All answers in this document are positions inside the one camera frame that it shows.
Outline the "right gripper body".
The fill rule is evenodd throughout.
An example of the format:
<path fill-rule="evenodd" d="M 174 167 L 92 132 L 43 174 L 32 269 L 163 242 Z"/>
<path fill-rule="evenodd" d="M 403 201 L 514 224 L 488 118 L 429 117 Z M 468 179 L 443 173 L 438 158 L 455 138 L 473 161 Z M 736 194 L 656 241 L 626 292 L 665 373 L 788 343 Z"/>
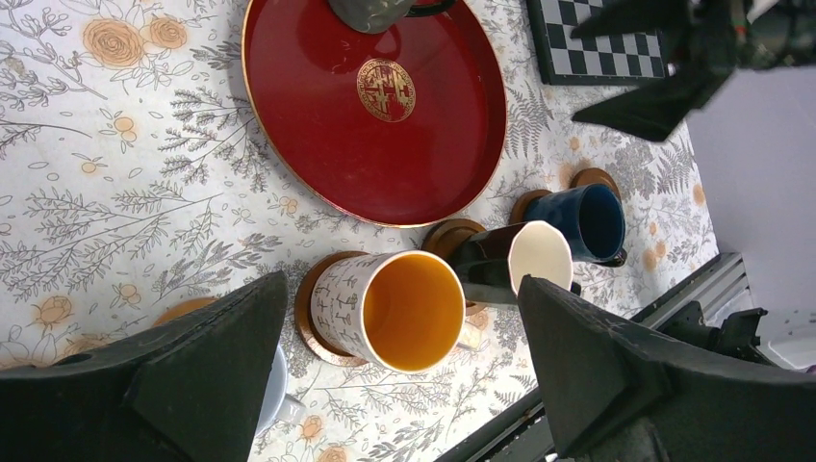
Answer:
<path fill-rule="evenodd" d="M 815 65 L 813 1 L 688 1 L 685 77 Z"/>

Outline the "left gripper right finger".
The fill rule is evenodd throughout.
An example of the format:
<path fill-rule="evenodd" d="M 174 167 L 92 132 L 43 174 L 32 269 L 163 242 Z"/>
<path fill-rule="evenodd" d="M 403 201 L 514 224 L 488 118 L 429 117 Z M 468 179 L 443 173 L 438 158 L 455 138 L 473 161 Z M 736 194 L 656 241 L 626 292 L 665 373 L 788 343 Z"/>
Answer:
<path fill-rule="evenodd" d="M 811 461 L 815 378 L 691 346 L 526 276 L 518 305 L 558 454 Z"/>

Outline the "light wooden coaster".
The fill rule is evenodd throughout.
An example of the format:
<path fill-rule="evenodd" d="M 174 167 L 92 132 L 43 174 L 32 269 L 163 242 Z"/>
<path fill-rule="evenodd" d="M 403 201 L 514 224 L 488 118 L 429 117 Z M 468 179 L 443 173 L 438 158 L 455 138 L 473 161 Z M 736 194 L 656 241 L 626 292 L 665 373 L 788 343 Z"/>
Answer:
<path fill-rule="evenodd" d="M 172 321 L 174 319 L 185 316 L 188 313 L 200 309 L 202 307 L 205 307 L 207 305 L 210 305 L 215 301 L 217 301 L 217 298 L 212 296 L 187 299 L 166 310 L 156 319 L 156 321 L 153 323 L 153 326 L 156 327 L 165 324 L 169 321 Z"/>

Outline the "dark green mug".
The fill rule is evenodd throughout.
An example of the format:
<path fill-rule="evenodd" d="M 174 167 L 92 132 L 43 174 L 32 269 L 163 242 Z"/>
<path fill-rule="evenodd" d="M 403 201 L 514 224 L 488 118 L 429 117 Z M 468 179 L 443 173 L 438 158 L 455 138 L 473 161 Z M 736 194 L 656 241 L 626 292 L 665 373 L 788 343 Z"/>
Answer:
<path fill-rule="evenodd" d="M 428 17 L 446 12 L 455 0 L 418 4 L 414 0 L 328 0 L 332 12 L 354 31 L 381 34 L 402 18 Z"/>

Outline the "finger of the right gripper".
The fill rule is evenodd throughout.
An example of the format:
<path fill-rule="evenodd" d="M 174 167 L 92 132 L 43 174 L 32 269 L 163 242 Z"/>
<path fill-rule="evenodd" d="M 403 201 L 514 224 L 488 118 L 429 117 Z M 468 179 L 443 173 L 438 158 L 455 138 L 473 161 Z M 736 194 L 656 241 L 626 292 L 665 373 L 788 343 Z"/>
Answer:
<path fill-rule="evenodd" d="M 663 31 L 689 22 L 685 0 L 621 0 L 592 13 L 571 31 L 572 39 Z"/>
<path fill-rule="evenodd" d="M 667 78 L 583 108 L 572 115 L 572 121 L 605 126 L 645 141 L 665 141 L 730 76 L 729 71 L 686 66 Z"/>

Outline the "light blue mug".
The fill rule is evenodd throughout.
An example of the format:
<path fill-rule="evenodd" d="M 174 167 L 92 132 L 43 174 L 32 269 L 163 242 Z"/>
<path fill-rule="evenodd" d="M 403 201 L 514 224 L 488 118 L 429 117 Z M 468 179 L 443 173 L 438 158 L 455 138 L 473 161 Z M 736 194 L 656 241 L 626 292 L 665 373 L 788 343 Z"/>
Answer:
<path fill-rule="evenodd" d="M 299 424 L 306 407 L 298 399 L 287 393 L 289 384 L 288 364 L 283 348 L 278 345 L 268 375 L 267 386 L 262 402 L 255 436 L 277 422 Z"/>

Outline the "black mug cream inside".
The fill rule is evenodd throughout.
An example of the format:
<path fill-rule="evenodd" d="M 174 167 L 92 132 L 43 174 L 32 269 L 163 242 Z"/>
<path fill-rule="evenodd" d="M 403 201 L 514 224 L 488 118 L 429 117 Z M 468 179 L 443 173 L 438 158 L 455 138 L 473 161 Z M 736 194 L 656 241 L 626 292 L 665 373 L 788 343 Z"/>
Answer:
<path fill-rule="evenodd" d="M 446 261 L 469 302 L 515 306 L 525 276 L 562 289 L 573 284 L 573 257 L 564 235 L 543 220 L 483 231 L 465 239 Z"/>

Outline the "patterned mug orange inside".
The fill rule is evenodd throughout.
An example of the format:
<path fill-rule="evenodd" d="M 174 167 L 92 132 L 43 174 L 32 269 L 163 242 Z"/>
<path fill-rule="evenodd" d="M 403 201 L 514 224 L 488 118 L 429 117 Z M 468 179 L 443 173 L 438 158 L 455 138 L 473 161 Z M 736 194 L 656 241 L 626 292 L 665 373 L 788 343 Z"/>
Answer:
<path fill-rule="evenodd" d="M 319 339 L 395 372 L 426 372 L 442 363 L 466 320 L 455 272 L 422 250 L 342 257 L 318 271 L 307 294 Z"/>

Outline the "dark blue mug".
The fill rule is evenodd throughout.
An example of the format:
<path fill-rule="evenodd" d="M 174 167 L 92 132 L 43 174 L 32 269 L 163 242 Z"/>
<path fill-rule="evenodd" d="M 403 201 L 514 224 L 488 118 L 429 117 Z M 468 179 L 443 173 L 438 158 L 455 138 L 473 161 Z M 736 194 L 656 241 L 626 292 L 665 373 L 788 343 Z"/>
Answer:
<path fill-rule="evenodd" d="M 602 184 L 591 184 L 533 198 L 523 220 L 544 220 L 566 239 L 577 262 L 609 268 L 625 264 L 625 215 L 622 203 Z"/>

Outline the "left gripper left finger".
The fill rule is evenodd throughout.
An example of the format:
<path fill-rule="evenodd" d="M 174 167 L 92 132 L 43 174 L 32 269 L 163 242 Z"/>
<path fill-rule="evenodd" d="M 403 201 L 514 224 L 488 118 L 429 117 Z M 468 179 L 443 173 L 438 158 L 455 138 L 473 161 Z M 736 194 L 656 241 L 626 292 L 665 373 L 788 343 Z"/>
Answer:
<path fill-rule="evenodd" d="M 2 371 L 2 459 L 246 460 L 287 305 L 273 272 L 107 346 Z"/>

